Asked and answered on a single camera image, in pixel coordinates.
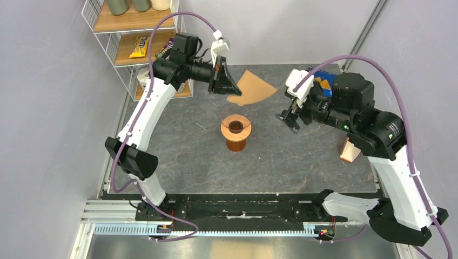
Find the brown paper coffee filter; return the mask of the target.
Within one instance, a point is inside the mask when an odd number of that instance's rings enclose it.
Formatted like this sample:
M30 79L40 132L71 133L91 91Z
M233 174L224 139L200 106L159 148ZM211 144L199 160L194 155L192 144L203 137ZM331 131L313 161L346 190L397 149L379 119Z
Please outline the brown paper coffee filter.
M242 91L240 96L228 96L227 101L239 106L259 103L277 91L275 87L268 84L251 71L246 70L237 83L238 88Z

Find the amber glass carafe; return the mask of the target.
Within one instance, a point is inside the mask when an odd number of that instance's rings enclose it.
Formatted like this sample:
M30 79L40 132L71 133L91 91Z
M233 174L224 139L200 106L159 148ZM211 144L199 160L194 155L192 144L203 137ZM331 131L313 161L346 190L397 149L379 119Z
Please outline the amber glass carafe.
M246 147L246 139L241 141L226 140L226 147L233 152L240 152Z

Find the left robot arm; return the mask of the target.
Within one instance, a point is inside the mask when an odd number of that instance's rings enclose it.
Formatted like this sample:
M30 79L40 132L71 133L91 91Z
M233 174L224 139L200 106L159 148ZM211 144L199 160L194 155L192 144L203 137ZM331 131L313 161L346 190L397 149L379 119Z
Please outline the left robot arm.
M131 118L115 138L108 137L105 141L105 148L114 159L113 165L119 166L137 183L142 199L150 204L149 214L159 221L168 217L170 207L163 202L166 192L155 174L158 158L146 150L166 105L189 79L208 83L209 93L242 95L222 56L230 49L229 43L220 31L216 31L214 37L210 48L212 61L206 63L196 59L199 37L176 34L169 56L152 63L150 78Z

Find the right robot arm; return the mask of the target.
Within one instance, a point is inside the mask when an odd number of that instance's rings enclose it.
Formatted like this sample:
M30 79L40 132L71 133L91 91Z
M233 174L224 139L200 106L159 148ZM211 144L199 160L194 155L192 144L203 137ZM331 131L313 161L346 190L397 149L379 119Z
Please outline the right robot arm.
M333 80L332 95L326 97L312 75L294 69L285 85L285 95L292 103L280 119L293 132L300 128L297 119L346 132L368 158L388 194L364 199L326 189L313 201L313 216L319 221L345 217L370 225L386 241L425 245L432 236L429 227L442 224L448 212L421 198L409 169L403 121L375 108L373 83L358 73L339 74Z

